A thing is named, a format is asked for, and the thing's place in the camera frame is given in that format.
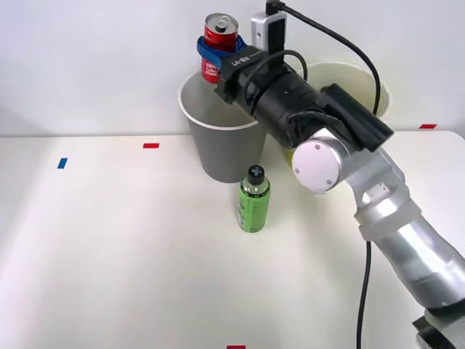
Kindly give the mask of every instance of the white joint cap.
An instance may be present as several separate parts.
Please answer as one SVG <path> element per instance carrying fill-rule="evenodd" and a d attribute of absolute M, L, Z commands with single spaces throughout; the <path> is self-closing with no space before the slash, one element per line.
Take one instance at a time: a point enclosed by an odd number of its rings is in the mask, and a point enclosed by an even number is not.
<path fill-rule="evenodd" d="M 292 170 L 304 187 L 324 194 L 339 180 L 341 159 L 331 146 L 309 140 L 297 147 L 292 157 Z"/>

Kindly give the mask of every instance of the can lid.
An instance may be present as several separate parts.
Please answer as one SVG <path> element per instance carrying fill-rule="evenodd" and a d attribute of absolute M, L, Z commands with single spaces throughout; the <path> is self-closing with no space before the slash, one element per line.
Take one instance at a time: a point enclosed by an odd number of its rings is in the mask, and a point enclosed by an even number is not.
<path fill-rule="evenodd" d="M 254 165 L 248 169 L 247 180 L 252 185 L 261 185 L 264 182 L 264 169 L 260 165 Z"/>
<path fill-rule="evenodd" d="M 212 13 L 205 20 L 206 26 L 217 34 L 234 34 L 238 32 L 238 21 L 224 13 Z"/>

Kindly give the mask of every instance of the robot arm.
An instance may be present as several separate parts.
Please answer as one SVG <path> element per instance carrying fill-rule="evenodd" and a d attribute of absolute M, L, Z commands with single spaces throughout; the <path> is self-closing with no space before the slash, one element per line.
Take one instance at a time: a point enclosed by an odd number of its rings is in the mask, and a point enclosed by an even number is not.
<path fill-rule="evenodd" d="M 465 348 L 465 259 L 424 219 L 381 148 L 394 132 L 338 85 L 316 91 L 286 65 L 283 56 L 296 52 L 284 50 L 285 30 L 286 14 L 268 3 L 252 19 L 253 46 L 221 59 L 216 93 L 284 148 L 296 148 L 293 171 L 302 185 L 316 193 L 342 181 L 352 187 L 362 237 L 428 310 L 418 330 L 431 325 L 454 345 L 444 348 Z"/>

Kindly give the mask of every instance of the bottle label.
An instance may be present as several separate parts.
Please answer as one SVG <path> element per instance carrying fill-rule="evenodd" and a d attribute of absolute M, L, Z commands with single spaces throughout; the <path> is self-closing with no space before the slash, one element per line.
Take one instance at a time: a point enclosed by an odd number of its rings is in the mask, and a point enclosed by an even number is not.
<path fill-rule="evenodd" d="M 255 233 L 264 227 L 270 195 L 270 187 L 263 194 L 253 195 L 246 193 L 242 184 L 240 185 L 238 220 L 244 231 Z"/>

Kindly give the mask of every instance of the red soda can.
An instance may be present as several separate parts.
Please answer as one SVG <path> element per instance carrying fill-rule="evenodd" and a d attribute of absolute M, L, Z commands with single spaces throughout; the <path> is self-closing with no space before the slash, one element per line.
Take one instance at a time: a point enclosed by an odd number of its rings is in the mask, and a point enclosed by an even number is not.
<path fill-rule="evenodd" d="M 238 40 L 238 21 L 224 13 L 212 13 L 205 19 L 205 44 L 226 52 L 235 51 Z M 212 84 L 218 84 L 219 71 L 205 58 L 202 58 L 202 76 Z"/>

